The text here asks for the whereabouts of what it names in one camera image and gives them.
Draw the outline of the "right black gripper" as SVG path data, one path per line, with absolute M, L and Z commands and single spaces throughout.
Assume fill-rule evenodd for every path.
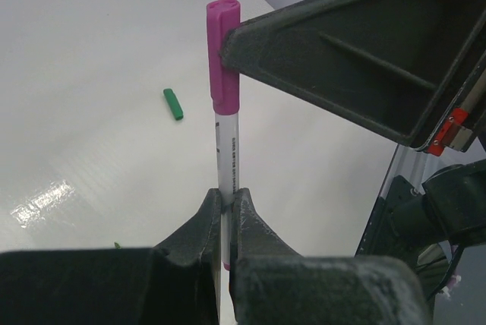
M 427 298 L 458 281 L 466 248 L 485 243 L 485 161 L 446 164 L 446 148 L 485 142 L 485 73 L 450 111 L 428 151 L 398 146 L 361 237 L 358 255 L 395 257 L 418 276 Z

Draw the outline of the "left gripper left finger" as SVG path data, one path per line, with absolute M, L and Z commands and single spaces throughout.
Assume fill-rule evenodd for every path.
M 217 324 L 220 193 L 151 248 L 1 255 L 3 324 Z

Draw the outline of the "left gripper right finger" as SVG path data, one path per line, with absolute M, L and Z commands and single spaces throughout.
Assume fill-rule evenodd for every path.
M 417 276 L 383 256 L 305 257 L 242 188 L 232 209 L 229 292 L 239 324 L 430 324 Z

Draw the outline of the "purple white pen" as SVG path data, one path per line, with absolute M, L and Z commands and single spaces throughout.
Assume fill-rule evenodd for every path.
M 221 259 L 230 268 L 232 205 L 239 190 L 239 118 L 215 114 L 216 163 L 221 194 Z

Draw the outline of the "green pen cap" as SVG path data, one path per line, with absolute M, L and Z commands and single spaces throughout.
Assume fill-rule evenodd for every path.
M 181 121 L 184 118 L 184 112 L 173 89 L 164 89 L 163 96 L 167 103 L 167 106 L 169 107 L 170 112 L 172 113 L 172 117 L 176 121 Z

